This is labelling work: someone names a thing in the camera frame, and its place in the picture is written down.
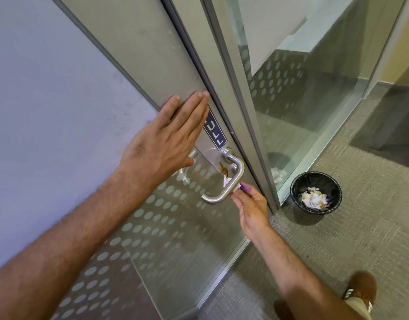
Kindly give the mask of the grey metal door frame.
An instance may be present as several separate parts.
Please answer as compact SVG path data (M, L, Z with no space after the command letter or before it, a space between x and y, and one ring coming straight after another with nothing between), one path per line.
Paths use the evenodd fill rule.
M275 207L272 208L272 212L275 214L276 211L281 210L282 206L271 174L267 151L259 128L253 99L250 94L248 80L244 71L241 53L235 35L235 27L233 27L229 15L227 1L201 1L203 1L203 7L208 16L209 25L215 34L215 42L219 48L222 61L227 70L228 78L233 86L237 102L241 108L255 151L264 171L266 183L270 191L268 198L273 199L275 203Z

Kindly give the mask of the beige trouser leg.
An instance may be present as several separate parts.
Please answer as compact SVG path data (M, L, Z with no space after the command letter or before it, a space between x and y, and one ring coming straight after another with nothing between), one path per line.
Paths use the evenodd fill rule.
M363 301L360 297L350 296L344 300L354 311L356 311L364 320L372 320L372 303Z

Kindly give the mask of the person's right hand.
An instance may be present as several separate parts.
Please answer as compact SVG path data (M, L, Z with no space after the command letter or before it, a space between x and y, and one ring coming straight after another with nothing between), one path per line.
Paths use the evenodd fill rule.
M239 215L240 226L245 236L253 244L256 244L271 229L268 219L267 200L250 184L242 182L242 185L247 189L247 194L244 215Z

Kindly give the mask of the pile of crumpled used tissues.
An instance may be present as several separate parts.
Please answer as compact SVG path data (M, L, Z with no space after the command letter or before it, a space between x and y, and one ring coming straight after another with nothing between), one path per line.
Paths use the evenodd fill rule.
M308 187L300 196L301 202L309 209L324 210L329 206L329 200L326 194L319 188Z

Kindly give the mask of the person's right forearm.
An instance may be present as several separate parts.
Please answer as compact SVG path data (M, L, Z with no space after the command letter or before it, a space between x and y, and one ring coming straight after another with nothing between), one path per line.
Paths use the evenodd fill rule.
M270 225L249 230L248 238L264 258L280 295L296 320L361 320L299 258Z

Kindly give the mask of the black waste bin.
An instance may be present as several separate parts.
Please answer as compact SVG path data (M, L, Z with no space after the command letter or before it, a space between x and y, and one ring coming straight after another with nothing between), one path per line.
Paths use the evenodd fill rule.
M329 206L326 209L309 209L301 202L300 196L308 187L319 188L322 193L327 195ZM343 199L343 192L339 183L328 174L317 171L308 171L298 175L291 184L290 194L298 208L313 215L328 215L334 212L339 208Z

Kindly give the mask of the blue door sign sticker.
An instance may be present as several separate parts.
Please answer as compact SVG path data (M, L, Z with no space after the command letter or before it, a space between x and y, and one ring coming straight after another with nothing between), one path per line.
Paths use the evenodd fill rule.
M207 118L205 120L204 130L211 139L214 146L218 149L218 151L221 151L227 144L227 138L224 135L211 110L209 110Z

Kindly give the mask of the white tissue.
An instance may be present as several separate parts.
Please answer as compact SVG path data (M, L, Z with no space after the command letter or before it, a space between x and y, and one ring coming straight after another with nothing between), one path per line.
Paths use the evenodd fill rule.
M221 192L221 198L227 197L232 193L235 193L237 190L242 190L247 193L247 189L242 185L242 175L238 174L233 177L224 177L223 180L223 191Z

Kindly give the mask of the person's left forearm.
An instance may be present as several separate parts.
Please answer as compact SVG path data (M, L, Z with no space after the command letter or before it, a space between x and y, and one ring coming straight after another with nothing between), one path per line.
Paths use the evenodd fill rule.
M117 169L93 194L0 267L0 320L50 320L106 239L161 183Z

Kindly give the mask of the person's left hand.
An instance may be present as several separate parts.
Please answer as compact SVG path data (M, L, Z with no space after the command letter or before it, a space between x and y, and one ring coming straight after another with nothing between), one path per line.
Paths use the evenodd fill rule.
M140 190L151 191L182 169L200 136L209 112L210 93L194 92L180 104L169 123L157 116L141 129L125 150L117 174Z

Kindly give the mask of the dotted glass partition panel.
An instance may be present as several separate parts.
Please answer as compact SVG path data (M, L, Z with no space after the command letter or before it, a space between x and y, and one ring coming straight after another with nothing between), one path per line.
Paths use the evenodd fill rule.
M227 0L280 202L362 98L406 0Z

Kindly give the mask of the brown striped shoe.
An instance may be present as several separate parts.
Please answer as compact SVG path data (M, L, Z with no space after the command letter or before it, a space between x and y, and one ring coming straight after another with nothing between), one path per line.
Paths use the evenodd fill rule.
M363 301L371 302L374 307L377 294L378 284L376 278L369 272L357 271L349 279L342 300L350 296L356 296L360 297Z

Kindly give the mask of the frosted glass door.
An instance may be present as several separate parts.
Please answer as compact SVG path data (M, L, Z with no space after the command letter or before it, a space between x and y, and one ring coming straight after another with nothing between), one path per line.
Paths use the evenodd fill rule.
M161 0L53 0L151 106L207 89ZM196 320L200 308L248 244L228 197L211 205L233 165L243 160L218 107L209 107L227 144L203 130L190 184L178 171L162 182L104 243L52 319ZM244 180L250 180L245 166Z

